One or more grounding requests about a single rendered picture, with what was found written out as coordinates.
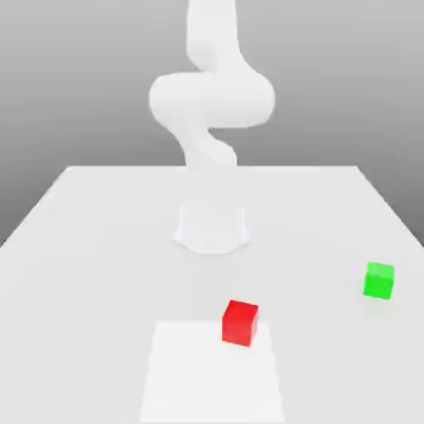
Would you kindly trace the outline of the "small red cube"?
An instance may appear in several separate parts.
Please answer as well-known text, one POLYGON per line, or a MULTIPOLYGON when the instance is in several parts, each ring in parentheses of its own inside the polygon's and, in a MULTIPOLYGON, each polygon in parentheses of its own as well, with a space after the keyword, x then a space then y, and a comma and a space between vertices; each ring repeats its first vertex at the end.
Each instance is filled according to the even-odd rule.
POLYGON ((258 324, 258 305, 230 300, 222 316, 222 341, 250 347, 258 324))

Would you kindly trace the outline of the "small green cube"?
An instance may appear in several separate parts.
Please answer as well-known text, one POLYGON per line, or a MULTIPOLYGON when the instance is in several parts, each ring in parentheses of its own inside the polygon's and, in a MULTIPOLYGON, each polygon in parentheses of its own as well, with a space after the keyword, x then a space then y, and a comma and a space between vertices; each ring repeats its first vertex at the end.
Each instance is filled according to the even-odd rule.
POLYGON ((392 264, 368 261, 363 295, 388 301, 394 285, 394 270, 392 264))

